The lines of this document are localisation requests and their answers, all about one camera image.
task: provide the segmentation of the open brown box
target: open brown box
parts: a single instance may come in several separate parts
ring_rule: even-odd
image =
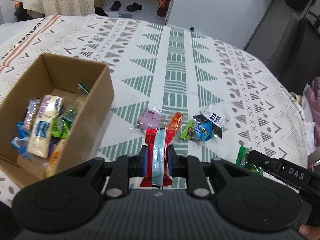
[[[19,136],[16,125],[23,121],[29,99],[52,94],[72,100],[79,82],[90,93],[57,162],[56,173],[59,173],[90,158],[95,138],[114,98],[108,66],[96,61],[43,54],[20,77],[0,105],[0,170],[20,188],[39,181],[17,164],[19,154],[11,144],[12,139]],[[31,172],[36,168],[29,167]]]

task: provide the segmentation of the white wall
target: white wall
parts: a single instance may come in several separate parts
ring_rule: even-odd
[[[173,0],[167,24],[243,49],[271,0]]]
[[[17,21],[17,18],[14,16],[15,2],[12,0],[0,0],[1,12],[4,23],[12,23]]]

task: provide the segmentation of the metal screw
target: metal screw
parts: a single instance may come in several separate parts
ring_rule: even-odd
[[[111,188],[108,189],[106,193],[110,197],[119,197],[122,194],[122,190],[119,188]]]
[[[195,194],[198,197],[205,197],[209,195],[210,191],[206,188],[197,188],[193,191],[193,194]]]

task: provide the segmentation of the green snack package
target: green snack package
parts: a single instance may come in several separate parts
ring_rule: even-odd
[[[250,151],[250,149],[241,145],[238,153],[238,158],[236,160],[236,165],[239,165],[249,171],[259,173],[260,175],[262,175],[263,169],[254,165],[253,163],[248,162],[247,157]]]
[[[195,121],[189,120],[187,126],[183,130],[180,135],[180,138],[183,140],[190,140],[193,135],[193,126],[195,125]]]
[[[69,124],[59,116],[53,121],[51,135],[58,138],[67,138],[69,134],[70,126]]]

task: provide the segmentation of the long white snack package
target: long white snack package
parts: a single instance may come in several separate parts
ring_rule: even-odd
[[[60,112],[62,100],[61,97],[51,95],[43,98],[28,142],[29,153],[42,158],[48,157],[52,124]]]

